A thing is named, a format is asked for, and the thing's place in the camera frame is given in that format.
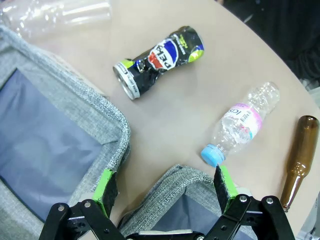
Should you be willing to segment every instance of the brown bottle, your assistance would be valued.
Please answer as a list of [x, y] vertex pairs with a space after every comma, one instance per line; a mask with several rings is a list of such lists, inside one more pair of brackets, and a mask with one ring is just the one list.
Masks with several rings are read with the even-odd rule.
[[302, 116], [297, 124], [287, 163], [287, 177], [281, 196], [283, 210], [288, 212], [302, 180], [310, 172], [318, 141], [319, 121], [314, 116]]

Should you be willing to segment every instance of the bottle label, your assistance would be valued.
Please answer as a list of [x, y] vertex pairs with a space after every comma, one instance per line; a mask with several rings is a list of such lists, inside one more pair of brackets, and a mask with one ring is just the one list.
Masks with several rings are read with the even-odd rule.
[[241, 124], [250, 134], [250, 139], [255, 137], [262, 126], [262, 118], [259, 113], [250, 105], [244, 103], [236, 104], [223, 117], [235, 119], [237, 124]]

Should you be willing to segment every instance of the bottle cap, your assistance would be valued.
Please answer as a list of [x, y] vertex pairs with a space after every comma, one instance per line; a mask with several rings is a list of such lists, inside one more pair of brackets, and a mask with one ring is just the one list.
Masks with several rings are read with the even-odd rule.
[[222, 151], [217, 148], [215, 145], [208, 144], [202, 151], [201, 157], [209, 165], [216, 167], [218, 164], [221, 164], [226, 158]]

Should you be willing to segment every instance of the screw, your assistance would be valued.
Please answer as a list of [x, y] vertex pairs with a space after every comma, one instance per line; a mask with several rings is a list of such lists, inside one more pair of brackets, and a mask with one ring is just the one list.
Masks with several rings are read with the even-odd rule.
[[58, 207], [58, 210], [59, 210], [59, 212], [62, 212], [63, 210], [65, 210], [65, 207], [64, 207], [63, 205], [60, 205], [60, 206]]
[[245, 203], [247, 201], [247, 197], [246, 196], [241, 196], [240, 197], [240, 202]]
[[272, 199], [271, 197], [268, 197], [268, 198], [266, 199], [266, 202], [267, 202], [268, 204], [273, 204], [273, 203], [274, 203], [274, 201], [273, 201], [273, 199]]
[[89, 208], [89, 207], [91, 206], [91, 203], [87, 201], [87, 202], [84, 204], [84, 206], [85, 206], [86, 208]]

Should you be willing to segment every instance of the clear plastic bottle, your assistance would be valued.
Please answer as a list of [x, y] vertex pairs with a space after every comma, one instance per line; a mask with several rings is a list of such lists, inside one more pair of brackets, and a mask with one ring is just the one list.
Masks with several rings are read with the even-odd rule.
[[240, 150], [255, 137], [263, 120], [279, 100], [279, 89], [273, 82], [253, 88], [241, 103], [230, 108], [216, 124], [211, 143], [201, 152], [202, 158], [216, 167], [228, 154]]

